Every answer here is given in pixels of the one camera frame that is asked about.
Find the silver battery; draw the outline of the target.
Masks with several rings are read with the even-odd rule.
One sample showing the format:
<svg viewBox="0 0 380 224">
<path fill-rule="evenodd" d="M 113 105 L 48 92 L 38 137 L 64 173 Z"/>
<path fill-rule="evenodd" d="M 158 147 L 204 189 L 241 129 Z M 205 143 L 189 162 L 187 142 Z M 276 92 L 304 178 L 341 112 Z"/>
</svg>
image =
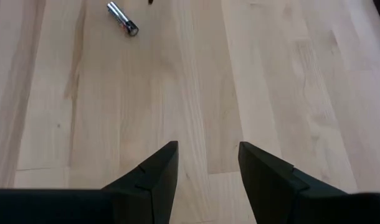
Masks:
<svg viewBox="0 0 380 224">
<path fill-rule="evenodd" d="M 109 13 L 118 21 L 119 25 L 122 26 L 130 37 L 137 35 L 139 28 L 138 26 L 130 20 L 126 14 L 113 2 L 107 4 L 107 9 Z"/>
</svg>

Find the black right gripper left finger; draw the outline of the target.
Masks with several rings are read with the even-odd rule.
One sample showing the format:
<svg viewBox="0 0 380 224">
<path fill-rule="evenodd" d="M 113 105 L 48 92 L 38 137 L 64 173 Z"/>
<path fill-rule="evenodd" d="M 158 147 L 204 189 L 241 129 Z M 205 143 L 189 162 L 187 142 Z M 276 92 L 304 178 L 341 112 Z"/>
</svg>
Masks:
<svg viewBox="0 0 380 224">
<path fill-rule="evenodd" d="M 178 142 L 170 141 L 133 170 L 105 186 L 114 224 L 169 224 L 178 183 Z"/>
</svg>

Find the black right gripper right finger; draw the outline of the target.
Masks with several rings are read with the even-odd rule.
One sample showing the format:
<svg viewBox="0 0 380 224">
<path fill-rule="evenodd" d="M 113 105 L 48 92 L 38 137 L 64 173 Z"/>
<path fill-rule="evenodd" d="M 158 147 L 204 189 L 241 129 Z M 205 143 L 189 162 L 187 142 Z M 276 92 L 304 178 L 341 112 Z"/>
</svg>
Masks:
<svg viewBox="0 0 380 224">
<path fill-rule="evenodd" d="M 249 142 L 239 144 L 239 167 L 258 224 L 292 224 L 294 203 L 303 192 L 318 197 L 346 193 Z"/>
</svg>

